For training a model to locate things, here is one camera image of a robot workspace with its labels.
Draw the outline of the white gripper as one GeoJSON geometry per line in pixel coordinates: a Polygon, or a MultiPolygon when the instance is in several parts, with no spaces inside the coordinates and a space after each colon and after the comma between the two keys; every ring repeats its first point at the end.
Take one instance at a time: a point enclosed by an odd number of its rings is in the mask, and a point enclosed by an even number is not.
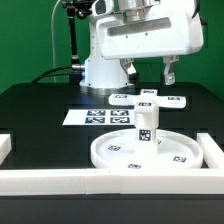
{"type": "Polygon", "coordinates": [[[133,58],[164,57],[165,85],[175,83],[179,55],[198,52],[204,43],[197,0],[154,0],[143,8],[143,17],[129,20],[129,10],[97,19],[99,49],[105,59],[121,59],[128,81],[137,72],[133,58]]]}

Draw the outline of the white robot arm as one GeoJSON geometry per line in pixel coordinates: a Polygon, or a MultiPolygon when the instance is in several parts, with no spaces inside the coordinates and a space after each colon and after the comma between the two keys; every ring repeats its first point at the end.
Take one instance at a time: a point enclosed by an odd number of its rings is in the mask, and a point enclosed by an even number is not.
{"type": "Polygon", "coordinates": [[[81,89],[129,92],[136,82],[133,61],[153,57],[163,59],[164,83],[174,84],[179,57],[200,51],[204,43],[199,7],[199,0],[96,0],[81,89]]]}

